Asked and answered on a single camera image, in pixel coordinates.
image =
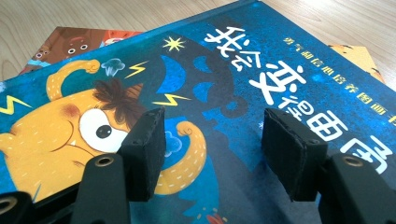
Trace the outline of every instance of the yellow monster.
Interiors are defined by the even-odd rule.
[[[47,80],[50,102],[0,134],[0,150],[15,186],[36,202],[79,182],[92,157],[116,152],[145,111],[137,101],[143,85],[123,90],[119,81],[99,82],[95,89],[62,96],[62,84],[71,73],[84,69],[95,74],[99,68],[96,60],[66,64]],[[186,188],[205,164],[201,131],[188,121],[180,122],[177,131],[188,135],[191,144],[181,161],[161,172],[158,194]]]

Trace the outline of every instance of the blue book cover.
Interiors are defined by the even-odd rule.
[[[241,1],[0,83],[0,192],[35,202],[166,107],[165,164],[133,223],[312,223],[266,165],[279,108],[396,189],[395,92],[263,2]]]

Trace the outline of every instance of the small blue cloud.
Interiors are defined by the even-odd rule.
[[[166,137],[166,151],[165,157],[170,157],[172,153],[179,152],[183,144],[180,139],[174,137],[171,132],[165,132]]]
[[[106,69],[106,75],[108,77],[114,77],[118,71],[125,67],[125,63],[120,59],[110,59],[107,62],[102,63],[101,67]]]
[[[6,90],[6,83],[0,82],[0,93]]]

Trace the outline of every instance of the wood grain surface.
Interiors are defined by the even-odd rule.
[[[147,31],[231,0],[1,0],[0,81],[15,77],[56,26]],[[365,46],[396,90],[396,0],[263,0],[326,44]]]

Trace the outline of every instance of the yellow star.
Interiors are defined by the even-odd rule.
[[[184,48],[184,46],[182,46],[181,44],[185,43],[185,41],[180,41],[180,38],[177,40],[172,39],[172,37],[169,36],[169,40],[164,40],[167,44],[163,46],[163,48],[169,47],[169,51],[171,51],[172,49],[177,49],[177,51],[179,51],[178,48]]]

